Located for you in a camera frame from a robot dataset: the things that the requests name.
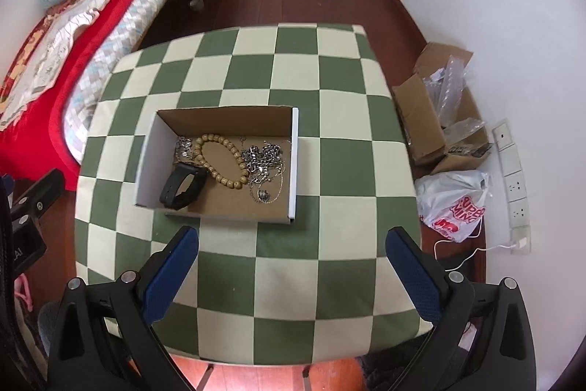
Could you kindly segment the green checkered tablecloth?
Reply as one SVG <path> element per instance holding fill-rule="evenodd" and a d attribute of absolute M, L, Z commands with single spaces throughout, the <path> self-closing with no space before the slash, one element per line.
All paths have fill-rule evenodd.
<path fill-rule="evenodd" d="M 306 364 L 430 330 L 385 257 L 393 226 L 420 235 L 406 146 L 361 26 L 282 24 L 197 34 L 133 52 L 98 102 L 78 179 L 75 259 L 88 283 L 142 267 L 185 219 L 134 203 L 144 140 L 175 107 L 300 112 L 289 224 L 193 218 L 200 252 L 155 331 L 171 352 Z"/>

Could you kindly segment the red floral bed quilt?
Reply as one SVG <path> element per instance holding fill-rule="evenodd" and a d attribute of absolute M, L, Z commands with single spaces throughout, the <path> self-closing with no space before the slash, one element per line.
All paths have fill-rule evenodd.
<path fill-rule="evenodd" d="M 66 116 L 84 78 L 104 86 L 139 43 L 166 0 L 70 0 L 46 15 L 22 46 L 14 69 L 47 73 L 40 92 L 14 119 L 1 119 L 1 172 L 38 180 L 53 169 L 73 191 L 81 166 L 67 146 Z"/>

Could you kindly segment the small cup under bed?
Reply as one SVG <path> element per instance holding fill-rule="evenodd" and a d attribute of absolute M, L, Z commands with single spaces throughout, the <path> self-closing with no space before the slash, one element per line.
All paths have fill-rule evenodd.
<path fill-rule="evenodd" d="M 204 0 L 192 0 L 189 6 L 195 12 L 201 12 L 205 9 Z"/>

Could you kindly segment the black wristband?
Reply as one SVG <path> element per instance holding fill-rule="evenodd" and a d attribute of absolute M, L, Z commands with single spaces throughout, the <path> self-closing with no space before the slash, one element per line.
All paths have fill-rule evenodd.
<path fill-rule="evenodd" d="M 183 209 L 199 198 L 208 178 L 208 169 L 179 163 L 167 178 L 159 200 L 166 209 Z"/>

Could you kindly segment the white wall power strip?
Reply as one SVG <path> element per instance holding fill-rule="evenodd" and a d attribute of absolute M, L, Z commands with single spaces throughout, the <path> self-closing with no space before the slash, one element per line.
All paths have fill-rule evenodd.
<path fill-rule="evenodd" d="M 531 251 L 529 205 L 519 149 L 512 137 L 508 120 L 504 119 L 492 130 L 498 151 L 502 178 L 505 185 L 505 199 L 508 206 L 508 223 L 515 254 L 528 255 Z"/>

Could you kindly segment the white red plastic bag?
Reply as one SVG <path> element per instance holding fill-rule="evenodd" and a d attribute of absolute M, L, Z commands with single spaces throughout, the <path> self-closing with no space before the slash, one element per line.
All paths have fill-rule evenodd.
<path fill-rule="evenodd" d="M 491 177 L 478 170 L 444 171 L 415 183 L 419 219 L 444 238 L 461 243 L 485 215 Z"/>

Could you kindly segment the clear plastic packaging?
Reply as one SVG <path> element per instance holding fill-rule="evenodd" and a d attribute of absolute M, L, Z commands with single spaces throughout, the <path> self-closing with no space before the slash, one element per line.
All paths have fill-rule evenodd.
<path fill-rule="evenodd" d="M 466 86 L 465 75 L 463 59 L 449 56 L 445 67 L 423 80 L 448 146 L 462 142 L 485 125 L 472 117 L 456 120 Z"/>

